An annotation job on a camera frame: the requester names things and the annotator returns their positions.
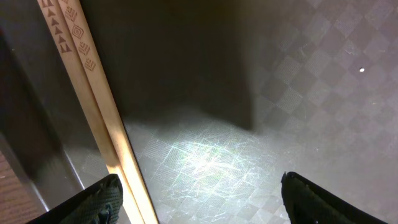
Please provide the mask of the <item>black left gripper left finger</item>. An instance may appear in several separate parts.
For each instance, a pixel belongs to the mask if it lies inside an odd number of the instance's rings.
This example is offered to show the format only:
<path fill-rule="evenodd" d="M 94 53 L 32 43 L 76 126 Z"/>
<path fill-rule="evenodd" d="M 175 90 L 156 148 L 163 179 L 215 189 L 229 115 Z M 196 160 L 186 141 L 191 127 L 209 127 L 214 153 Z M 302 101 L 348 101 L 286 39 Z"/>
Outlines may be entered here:
<path fill-rule="evenodd" d="M 110 174 L 28 224 L 116 224 L 122 205 L 122 183 Z"/>

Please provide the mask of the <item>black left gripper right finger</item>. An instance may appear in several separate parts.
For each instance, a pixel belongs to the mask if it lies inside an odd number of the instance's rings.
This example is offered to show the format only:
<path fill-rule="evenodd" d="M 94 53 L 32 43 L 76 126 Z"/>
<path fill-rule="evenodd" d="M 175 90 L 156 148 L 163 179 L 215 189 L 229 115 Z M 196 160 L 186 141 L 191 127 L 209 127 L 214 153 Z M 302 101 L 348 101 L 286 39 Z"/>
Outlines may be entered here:
<path fill-rule="evenodd" d="M 296 172 L 284 173 L 281 195 L 291 223 L 383 224 Z"/>

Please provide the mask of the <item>wooden chopstick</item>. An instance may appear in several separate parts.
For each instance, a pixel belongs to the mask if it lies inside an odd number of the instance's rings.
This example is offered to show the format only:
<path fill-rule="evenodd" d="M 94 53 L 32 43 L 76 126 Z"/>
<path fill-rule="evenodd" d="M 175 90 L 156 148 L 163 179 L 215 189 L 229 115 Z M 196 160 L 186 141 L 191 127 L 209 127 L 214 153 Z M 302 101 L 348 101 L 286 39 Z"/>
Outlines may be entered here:
<path fill-rule="evenodd" d="M 37 3 L 49 27 L 53 41 L 57 46 L 85 118 L 90 126 L 101 156 L 105 161 L 107 170 L 111 174 L 118 175 L 121 180 L 123 187 L 123 209 L 131 223 L 144 224 L 144 219 L 131 193 L 83 65 L 81 64 L 67 22 L 62 15 L 60 4 L 56 0 L 38 0 Z"/>
<path fill-rule="evenodd" d="M 158 223 L 80 1 L 69 0 L 58 3 L 79 51 L 81 63 L 85 68 L 91 90 L 117 154 L 118 168 L 123 171 L 132 197 L 132 202 L 124 202 L 124 209 L 127 212 L 130 208 L 136 211 L 136 218 L 140 218 L 145 224 Z"/>

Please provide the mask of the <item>dark brown serving tray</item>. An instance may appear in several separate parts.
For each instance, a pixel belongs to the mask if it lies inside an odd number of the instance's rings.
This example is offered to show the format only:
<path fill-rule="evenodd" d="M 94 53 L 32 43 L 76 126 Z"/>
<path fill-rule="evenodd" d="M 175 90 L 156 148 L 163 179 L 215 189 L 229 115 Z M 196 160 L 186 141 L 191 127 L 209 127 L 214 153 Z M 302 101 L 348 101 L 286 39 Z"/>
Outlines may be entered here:
<path fill-rule="evenodd" d="M 297 172 L 397 222 L 397 2 L 82 1 L 160 223 L 287 223 Z"/>

